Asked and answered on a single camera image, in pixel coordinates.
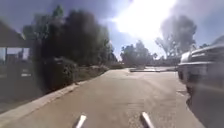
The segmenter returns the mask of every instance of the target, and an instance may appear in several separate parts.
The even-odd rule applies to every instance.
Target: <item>sun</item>
[[[120,32],[139,39],[160,36],[160,25],[170,15],[176,0],[134,0],[113,21]]]

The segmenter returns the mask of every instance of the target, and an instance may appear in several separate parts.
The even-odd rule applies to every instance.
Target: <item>road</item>
[[[72,128],[81,114],[85,128],[141,128],[143,111],[156,128],[223,128],[216,101],[189,100],[175,72],[112,70],[5,128]]]

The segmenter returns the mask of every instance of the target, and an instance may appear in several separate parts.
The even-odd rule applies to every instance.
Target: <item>green foliage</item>
[[[74,62],[65,58],[54,58],[45,61],[43,76],[47,92],[52,92],[71,85],[75,81]]]
[[[165,51],[167,57],[180,56],[195,44],[193,36],[196,29],[194,22],[186,16],[169,17],[161,25],[163,39],[157,38],[155,43]]]
[[[31,54],[36,70],[49,83],[50,90],[71,82],[71,76],[63,72],[67,62],[58,65],[58,61],[52,61],[54,58],[68,58],[81,66],[117,61],[107,28],[86,11],[73,10],[64,17],[63,9],[57,6],[52,14],[36,14],[32,24],[24,26],[23,34],[33,43]]]
[[[123,69],[123,68],[125,68],[125,65],[118,62],[110,65],[110,69]]]
[[[135,47],[133,45],[122,47],[121,58],[124,64],[129,67],[144,66],[153,60],[153,56],[141,41],[138,41]]]

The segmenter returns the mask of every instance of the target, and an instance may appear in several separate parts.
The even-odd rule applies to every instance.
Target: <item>bush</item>
[[[125,65],[121,63],[114,63],[110,65],[110,69],[123,69],[123,68],[125,68]]]
[[[48,92],[64,88],[74,82],[76,65],[65,58],[54,58],[45,61],[43,76]]]

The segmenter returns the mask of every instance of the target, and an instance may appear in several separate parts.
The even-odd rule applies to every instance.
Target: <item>white car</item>
[[[223,80],[224,44],[212,45],[184,53],[177,70],[179,79],[186,84],[190,95],[194,94],[196,88],[192,86],[194,84],[189,84],[190,82],[197,82],[199,78]],[[222,88],[222,86],[214,86],[214,88],[217,87],[218,89]]]

